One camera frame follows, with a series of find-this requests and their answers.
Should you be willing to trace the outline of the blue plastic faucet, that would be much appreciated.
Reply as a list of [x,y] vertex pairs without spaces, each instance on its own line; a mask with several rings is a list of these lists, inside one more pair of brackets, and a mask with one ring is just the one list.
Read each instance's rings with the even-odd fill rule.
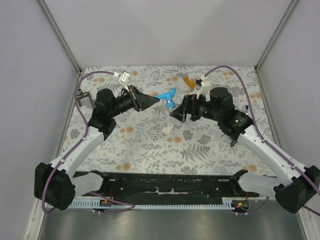
[[170,91],[155,95],[155,97],[160,100],[165,100],[167,109],[173,109],[176,107],[176,103],[173,100],[175,93],[176,93],[176,89],[171,88]]

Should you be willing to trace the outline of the white plastic elbow fitting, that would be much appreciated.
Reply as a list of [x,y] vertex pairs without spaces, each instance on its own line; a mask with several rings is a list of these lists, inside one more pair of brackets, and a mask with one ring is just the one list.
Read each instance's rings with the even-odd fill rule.
[[173,131],[173,129],[174,129],[174,124],[173,123],[168,123],[166,126],[164,126],[162,128],[161,131],[162,131],[162,133],[168,135]]

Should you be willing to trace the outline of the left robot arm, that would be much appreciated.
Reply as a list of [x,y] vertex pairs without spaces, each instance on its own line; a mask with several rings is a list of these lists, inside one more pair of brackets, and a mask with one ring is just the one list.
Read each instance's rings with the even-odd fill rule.
[[89,154],[111,135],[117,125],[116,116],[131,109],[141,112],[159,101],[157,97],[139,92],[133,85],[118,97],[108,88],[98,91],[91,118],[84,122],[83,137],[50,163],[41,162],[35,168],[34,196],[41,200],[43,212],[63,211],[75,197],[89,192],[106,196],[110,192],[110,184],[100,173],[75,177],[75,172]]

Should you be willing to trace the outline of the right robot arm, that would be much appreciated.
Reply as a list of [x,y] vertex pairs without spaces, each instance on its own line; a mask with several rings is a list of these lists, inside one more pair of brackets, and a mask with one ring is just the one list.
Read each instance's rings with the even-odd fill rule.
[[180,122],[200,118],[216,121],[219,129],[232,140],[245,146],[263,161],[274,176],[256,175],[240,170],[231,177],[229,191],[235,197],[245,192],[274,197],[286,211],[295,214],[319,193],[320,170],[294,160],[279,146],[264,137],[253,119],[236,109],[233,96],[224,87],[215,87],[203,95],[185,95],[170,116]]

